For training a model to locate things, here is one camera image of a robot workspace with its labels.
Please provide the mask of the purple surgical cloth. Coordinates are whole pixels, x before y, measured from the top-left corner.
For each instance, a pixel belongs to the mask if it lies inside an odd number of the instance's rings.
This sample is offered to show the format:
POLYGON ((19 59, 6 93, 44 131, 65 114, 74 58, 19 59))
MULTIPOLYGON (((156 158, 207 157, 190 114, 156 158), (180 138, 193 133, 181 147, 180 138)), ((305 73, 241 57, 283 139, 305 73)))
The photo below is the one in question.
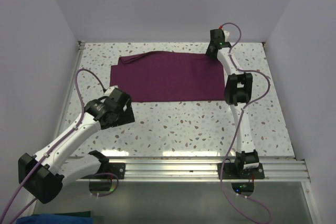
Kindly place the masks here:
POLYGON ((224 69, 205 54, 151 51, 119 57, 110 85, 134 102, 223 101, 224 69))

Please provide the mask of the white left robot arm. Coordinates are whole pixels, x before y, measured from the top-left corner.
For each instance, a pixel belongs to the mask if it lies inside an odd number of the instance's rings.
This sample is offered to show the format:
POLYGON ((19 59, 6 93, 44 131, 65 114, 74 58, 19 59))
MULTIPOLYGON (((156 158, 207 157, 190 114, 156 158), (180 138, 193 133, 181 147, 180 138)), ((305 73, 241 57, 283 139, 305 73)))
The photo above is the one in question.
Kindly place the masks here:
POLYGON ((41 203, 51 202, 63 187, 87 176, 118 180, 117 169, 99 151, 67 162, 70 155, 100 130, 135 121, 131 96, 110 87, 103 97, 89 101, 84 111, 54 141, 34 155, 23 154, 18 160, 18 180, 41 203))

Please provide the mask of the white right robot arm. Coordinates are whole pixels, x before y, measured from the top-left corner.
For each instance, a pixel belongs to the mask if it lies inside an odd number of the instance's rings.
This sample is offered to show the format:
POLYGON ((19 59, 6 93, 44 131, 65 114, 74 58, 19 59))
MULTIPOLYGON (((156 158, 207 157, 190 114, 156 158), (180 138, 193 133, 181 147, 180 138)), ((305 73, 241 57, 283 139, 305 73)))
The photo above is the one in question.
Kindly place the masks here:
POLYGON ((244 110, 244 106, 251 101, 253 75, 240 69, 236 58, 229 52, 230 49, 224 31, 221 28, 212 29, 206 55, 218 60, 227 74, 224 100, 231 109, 236 125, 236 157, 233 162, 226 162, 219 171, 223 172, 223 178, 248 179, 259 167, 248 114, 244 110))

